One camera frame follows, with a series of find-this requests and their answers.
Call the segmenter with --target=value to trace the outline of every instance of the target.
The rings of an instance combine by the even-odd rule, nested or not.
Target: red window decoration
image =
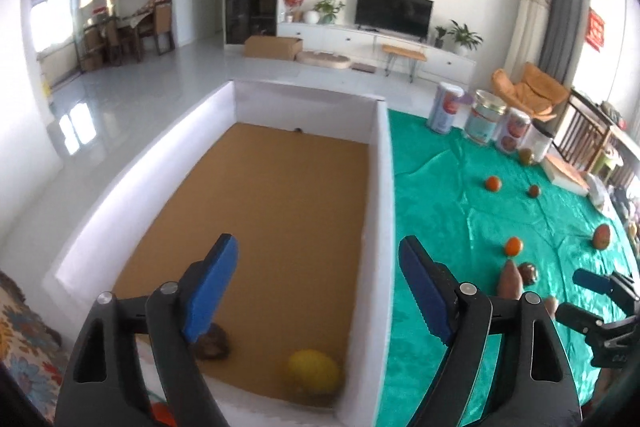
[[[586,41],[597,52],[604,47],[604,20],[592,8],[589,8]]]

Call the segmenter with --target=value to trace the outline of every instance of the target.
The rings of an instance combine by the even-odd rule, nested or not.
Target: yellow lemon
[[[315,349],[302,349],[287,361],[287,380],[297,393],[322,396],[337,393],[342,378],[333,359]]]

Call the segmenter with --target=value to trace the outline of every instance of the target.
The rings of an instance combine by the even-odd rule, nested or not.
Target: gold jar lid
[[[505,114],[507,111],[507,105],[501,98],[482,89],[476,90],[476,102],[498,114]]]

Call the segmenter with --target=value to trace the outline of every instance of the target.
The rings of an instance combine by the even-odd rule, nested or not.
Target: green plant
[[[314,10],[320,12],[325,22],[334,22],[340,10],[346,6],[342,1],[321,0],[316,3]]]
[[[455,20],[453,22],[453,28],[449,30],[449,35],[453,36],[454,42],[460,44],[470,50],[478,49],[478,46],[482,45],[484,39],[476,32],[470,31],[469,26],[466,24],[460,26]]]
[[[444,26],[436,26],[436,33],[438,34],[438,38],[442,39],[447,34],[447,29]]]

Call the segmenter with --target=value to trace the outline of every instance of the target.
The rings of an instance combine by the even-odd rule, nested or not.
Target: blue gripper pad
[[[211,319],[238,265],[238,240],[223,234],[202,263],[198,263],[199,281],[185,305],[182,334],[194,343],[209,330]]]
[[[419,255],[406,239],[401,241],[398,257],[404,278],[429,331],[448,346],[454,332],[449,327],[445,300],[420,262]]]
[[[606,275],[597,275],[588,270],[578,268],[574,272],[573,281],[574,284],[601,295],[608,295],[611,293],[611,279]]]

